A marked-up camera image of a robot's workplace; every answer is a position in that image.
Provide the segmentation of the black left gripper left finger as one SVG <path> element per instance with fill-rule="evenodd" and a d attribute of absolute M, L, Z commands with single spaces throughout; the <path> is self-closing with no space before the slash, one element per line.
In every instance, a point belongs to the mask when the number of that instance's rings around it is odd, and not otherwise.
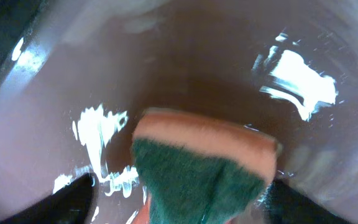
<path fill-rule="evenodd" d="M 96 174 L 91 172 L 0 224 L 84 224 L 95 210 Z"/>

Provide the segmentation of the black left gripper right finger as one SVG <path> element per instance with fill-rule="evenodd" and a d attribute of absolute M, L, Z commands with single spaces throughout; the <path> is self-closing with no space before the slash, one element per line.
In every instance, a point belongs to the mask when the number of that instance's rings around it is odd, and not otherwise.
<path fill-rule="evenodd" d="M 264 200 L 264 213 L 273 224 L 351 224 L 308 197 L 274 180 Z"/>

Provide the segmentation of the green and orange sponge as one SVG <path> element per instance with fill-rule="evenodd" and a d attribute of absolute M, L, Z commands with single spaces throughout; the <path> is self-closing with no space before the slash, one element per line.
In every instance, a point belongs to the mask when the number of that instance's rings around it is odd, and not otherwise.
<path fill-rule="evenodd" d="M 237 124 L 149 109 L 132 155 L 149 196 L 136 223 L 229 223 L 273 181 L 280 144 Z"/>

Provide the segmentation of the black water tray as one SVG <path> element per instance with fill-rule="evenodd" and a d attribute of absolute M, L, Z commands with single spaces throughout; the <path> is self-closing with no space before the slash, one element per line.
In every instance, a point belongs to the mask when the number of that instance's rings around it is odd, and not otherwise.
<path fill-rule="evenodd" d="M 134 176 L 146 108 L 275 136 L 277 180 L 358 223 L 358 1 L 0 1 L 0 220 Z"/>

